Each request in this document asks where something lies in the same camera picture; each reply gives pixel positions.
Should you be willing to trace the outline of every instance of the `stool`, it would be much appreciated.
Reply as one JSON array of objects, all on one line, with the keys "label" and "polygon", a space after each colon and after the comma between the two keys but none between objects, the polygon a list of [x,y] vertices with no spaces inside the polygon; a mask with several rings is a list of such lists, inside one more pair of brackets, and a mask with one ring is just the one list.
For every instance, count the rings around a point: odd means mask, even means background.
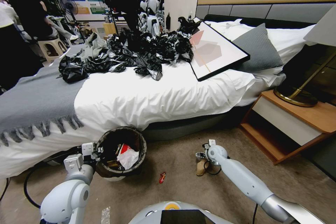
[{"label": "stool", "polygon": [[[67,48],[63,44],[63,42],[59,38],[51,39],[51,40],[39,40],[38,44],[41,48],[41,51],[44,54],[44,57],[48,61],[48,63],[51,63],[55,59],[59,58],[67,51]],[[50,45],[53,50],[57,53],[57,56],[50,56],[47,52],[46,46]]]}]

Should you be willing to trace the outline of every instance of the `framed picture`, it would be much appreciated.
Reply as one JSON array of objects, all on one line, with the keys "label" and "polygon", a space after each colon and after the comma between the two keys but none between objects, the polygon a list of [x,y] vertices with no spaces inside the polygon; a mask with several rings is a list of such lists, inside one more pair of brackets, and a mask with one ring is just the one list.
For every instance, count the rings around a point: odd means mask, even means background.
[{"label": "framed picture", "polygon": [[208,79],[250,59],[248,53],[203,21],[189,41],[194,53],[190,64],[198,81]]}]

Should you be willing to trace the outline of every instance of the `carpet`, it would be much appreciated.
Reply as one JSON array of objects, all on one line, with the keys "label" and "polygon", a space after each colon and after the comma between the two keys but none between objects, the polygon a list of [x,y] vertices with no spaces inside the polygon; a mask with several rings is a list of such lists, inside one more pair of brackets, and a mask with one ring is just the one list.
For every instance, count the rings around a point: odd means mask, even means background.
[{"label": "carpet", "polygon": [[[176,140],[149,142],[142,173],[118,182],[95,174],[86,207],[85,224],[98,224],[101,212],[111,207],[111,223],[126,224],[147,205],[176,200],[195,204],[233,223],[252,223],[255,204],[223,174],[197,177],[195,152],[202,151],[208,139],[226,148],[263,180],[279,197],[297,202],[326,223],[333,223],[336,212],[336,183],[308,160],[298,156],[274,166],[237,128],[204,130]],[[159,184],[161,172],[166,172]],[[0,223],[38,223],[39,210],[23,194],[27,172],[12,178],[0,203]],[[28,182],[31,197],[41,203],[44,196],[64,181],[62,166],[36,171]],[[258,208],[256,224],[278,223]]]}]

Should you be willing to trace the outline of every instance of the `lamp shade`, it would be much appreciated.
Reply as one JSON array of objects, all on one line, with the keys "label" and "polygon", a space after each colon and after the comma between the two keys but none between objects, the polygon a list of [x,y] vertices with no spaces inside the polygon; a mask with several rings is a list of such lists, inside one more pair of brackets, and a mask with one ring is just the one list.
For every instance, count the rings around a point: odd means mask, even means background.
[{"label": "lamp shade", "polygon": [[336,5],[321,18],[304,39],[336,47]]}]

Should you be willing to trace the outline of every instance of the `table lamp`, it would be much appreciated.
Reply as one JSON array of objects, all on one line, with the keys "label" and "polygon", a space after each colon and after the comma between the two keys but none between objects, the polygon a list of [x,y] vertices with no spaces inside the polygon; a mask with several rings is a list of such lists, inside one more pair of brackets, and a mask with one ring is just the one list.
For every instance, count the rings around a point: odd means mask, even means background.
[{"label": "table lamp", "polygon": [[299,88],[279,86],[274,89],[274,94],[297,106],[314,107],[317,104],[316,97],[303,89],[336,55],[336,5],[321,18],[304,39],[335,47],[335,51]]}]

